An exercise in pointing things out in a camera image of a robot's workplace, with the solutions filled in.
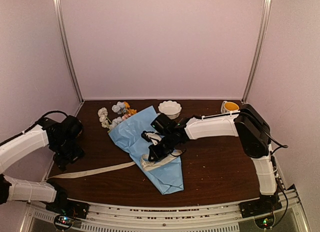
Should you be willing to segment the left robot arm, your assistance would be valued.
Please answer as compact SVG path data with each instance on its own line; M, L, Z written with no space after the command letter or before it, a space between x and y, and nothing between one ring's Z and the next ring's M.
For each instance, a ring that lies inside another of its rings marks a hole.
M67 214L72 210L72 203L66 190L59 185L15 179L4 174L11 165L44 147L54 152L53 162L61 171L84 157L85 152L77 144L83 124L72 115L66 114L61 122L48 118L48 115L45 113L29 128L1 142L0 202L38 201L57 213Z

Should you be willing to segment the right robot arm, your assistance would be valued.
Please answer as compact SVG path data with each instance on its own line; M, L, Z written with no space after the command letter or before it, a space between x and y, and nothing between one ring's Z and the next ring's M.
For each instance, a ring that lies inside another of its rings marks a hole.
M240 109L209 116L192 116L180 121L164 113L151 122L152 131L143 131L141 137L150 142L147 161L164 162L175 156L179 145L190 141L211 138L234 138L243 153L253 162L259 185L259 197L240 203L244 217L271 213L281 209L279 193L282 192L275 160L275 143L279 149L288 148L271 136L271 128L250 105Z

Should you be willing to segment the cream ribbon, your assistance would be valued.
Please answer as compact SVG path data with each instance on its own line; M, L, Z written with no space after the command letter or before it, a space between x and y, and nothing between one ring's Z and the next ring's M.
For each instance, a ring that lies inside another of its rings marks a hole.
M169 164L173 160L180 157L182 154L183 154L183 152L181 150L177 149L177 150L174 150L173 153L169 154L166 158L164 158L158 162L147 161L147 158L148 158L147 154L143 154L140 158L139 165L141 166L141 168L144 172L149 172L149 171L158 169L162 166ZM48 179L53 179L53 178L55 178L55 179L76 179L76 178L82 178L82 177L102 174L102 173L106 173L106 172L116 171L116 170L131 167L133 165L136 165L136 163L134 161L122 163L122 164L118 164L118 165L112 165L112 166L108 166L108 167L97 168L97 169L58 174L58 175L51 176Z

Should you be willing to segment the blue hydrangea flower bunch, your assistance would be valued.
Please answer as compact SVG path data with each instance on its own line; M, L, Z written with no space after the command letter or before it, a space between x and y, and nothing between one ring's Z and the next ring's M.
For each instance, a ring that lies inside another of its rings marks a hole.
M118 115L117 118L112 120L112 124L110 129L114 129L117 125L119 125L124 120L128 119L129 117L125 114L125 104L124 102L118 101L117 104L112 106L112 111Z

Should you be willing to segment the white flower stem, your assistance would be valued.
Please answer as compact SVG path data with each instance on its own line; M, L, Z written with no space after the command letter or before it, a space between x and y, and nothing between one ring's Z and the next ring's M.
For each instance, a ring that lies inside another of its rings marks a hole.
M105 129L109 129L112 122L108 118L108 110L105 107L102 107L98 110L97 115L99 117L99 121L101 123L101 126Z

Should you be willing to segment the orange flower stem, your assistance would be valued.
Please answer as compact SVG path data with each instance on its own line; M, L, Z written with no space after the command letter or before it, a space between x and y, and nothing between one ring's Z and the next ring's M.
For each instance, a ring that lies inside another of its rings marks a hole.
M130 104L128 102L124 102L124 109L125 109L125 114L128 116L128 117L131 117L133 115L135 115L137 113L137 110L136 109L133 109L131 108Z

